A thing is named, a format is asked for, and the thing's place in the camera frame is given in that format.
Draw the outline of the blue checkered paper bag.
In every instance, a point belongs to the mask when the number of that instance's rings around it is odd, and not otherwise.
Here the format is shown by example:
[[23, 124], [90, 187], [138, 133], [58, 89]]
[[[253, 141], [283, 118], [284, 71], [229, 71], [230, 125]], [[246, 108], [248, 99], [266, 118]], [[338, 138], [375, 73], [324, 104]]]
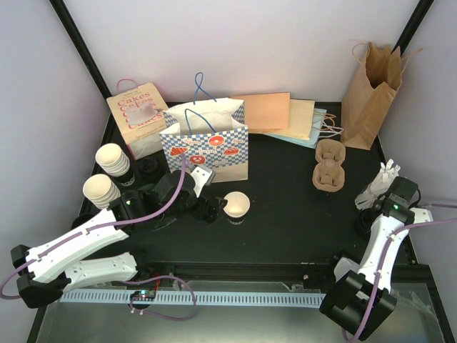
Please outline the blue checkered paper bag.
[[216, 98], [203, 89], [204, 75], [195, 75], [196, 92], [207, 100], [173, 106], [164, 111], [166, 128], [159, 133], [161, 145], [173, 172], [181, 168], [184, 154], [192, 166], [216, 172], [216, 182], [248, 179], [248, 126], [244, 101]]

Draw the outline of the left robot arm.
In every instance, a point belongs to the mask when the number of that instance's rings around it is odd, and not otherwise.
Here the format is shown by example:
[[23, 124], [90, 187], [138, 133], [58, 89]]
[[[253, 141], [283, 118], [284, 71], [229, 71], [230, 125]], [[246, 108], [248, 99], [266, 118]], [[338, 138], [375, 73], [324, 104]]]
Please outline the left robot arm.
[[138, 234], [147, 225], [160, 229], [189, 214], [198, 221], [216, 221], [227, 201], [205, 197], [208, 172], [174, 171], [159, 182], [124, 192], [88, 221], [39, 247], [20, 244], [11, 250], [18, 277], [18, 298], [31, 309], [45, 307], [73, 289], [104, 282], [148, 284], [153, 267], [146, 252], [134, 248], [112, 257], [91, 259], [108, 245]]

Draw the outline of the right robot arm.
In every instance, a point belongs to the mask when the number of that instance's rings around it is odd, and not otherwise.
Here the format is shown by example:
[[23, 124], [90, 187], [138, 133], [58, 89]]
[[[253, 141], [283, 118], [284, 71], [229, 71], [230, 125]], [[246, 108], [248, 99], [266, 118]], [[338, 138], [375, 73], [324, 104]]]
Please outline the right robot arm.
[[343, 329], [348, 342], [366, 340], [396, 308], [390, 291], [398, 250], [409, 225], [431, 221], [430, 213], [413, 201], [418, 194], [415, 182], [396, 177], [369, 209], [375, 217], [361, 262], [342, 257], [324, 271], [331, 289], [319, 310]]

